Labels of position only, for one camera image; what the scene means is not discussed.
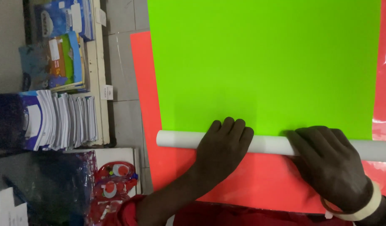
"red sleeve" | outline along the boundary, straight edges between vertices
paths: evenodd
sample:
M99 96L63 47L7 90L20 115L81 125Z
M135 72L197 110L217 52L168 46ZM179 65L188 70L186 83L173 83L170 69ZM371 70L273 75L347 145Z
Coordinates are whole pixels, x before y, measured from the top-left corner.
M145 197L145 195L136 195L123 203L116 213L105 218L102 226L137 226L136 203Z

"hand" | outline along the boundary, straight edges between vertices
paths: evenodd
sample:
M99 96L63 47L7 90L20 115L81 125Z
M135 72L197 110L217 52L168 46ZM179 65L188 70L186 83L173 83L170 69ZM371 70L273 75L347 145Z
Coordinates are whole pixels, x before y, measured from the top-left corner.
M204 135L197 148L196 162L191 167L200 175L207 188L212 189L227 178L247 153L253 129L245 127L242 119L227 117L221 126L216 120Z
M367 205L373 191L371 181L364 174L358 152L341 130L313 126L287 131L286 136L300 154L292 161L322 198L347 213Z

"red paper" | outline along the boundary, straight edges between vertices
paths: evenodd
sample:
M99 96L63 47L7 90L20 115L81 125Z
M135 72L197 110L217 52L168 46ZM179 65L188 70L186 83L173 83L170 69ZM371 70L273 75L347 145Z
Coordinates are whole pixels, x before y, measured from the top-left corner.
M381 20L374 140L386 140L386 0L382 1ZM156 145L162 126L151 36L150 32L143 32L130 37L151 177L154 190L159 190L193 164L195 151ZM386 163L364 161L363 166L386 195ZM301 179L296 167L285 157L270 154L248 153L226 180L199 200L292 212L326 212L319 195Z

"white wristband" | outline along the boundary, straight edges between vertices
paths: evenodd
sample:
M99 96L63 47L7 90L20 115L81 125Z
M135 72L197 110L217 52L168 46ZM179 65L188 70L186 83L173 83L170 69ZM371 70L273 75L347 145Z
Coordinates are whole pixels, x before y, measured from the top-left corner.
M374 212L376 212L377 208L380 206L381 203L381 191L378 186L378 184L374 181L372 181L373 184L373 195L369 201L369 203L362 208L361 210L357 211L356 213L352 214L345 214L345 213L338 213L334 210L332 210L326 203L325 200L321 200L323 205L329 212L331 212L334 216L337 218L340 218L342 220L346 221L360 221L364 218L372 215Z

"white paper roll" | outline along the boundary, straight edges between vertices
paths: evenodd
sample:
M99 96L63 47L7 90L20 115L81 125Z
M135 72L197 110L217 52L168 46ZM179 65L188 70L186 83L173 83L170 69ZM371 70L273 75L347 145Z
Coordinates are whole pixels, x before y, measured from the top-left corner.
M161 147L196 149L204 134L199 132L160 130L157 134L157 145ZM350 142L359 152L362 160L386 162L386 141L350 140ZM295 155L288 139L277 136L255 135L248 152Z

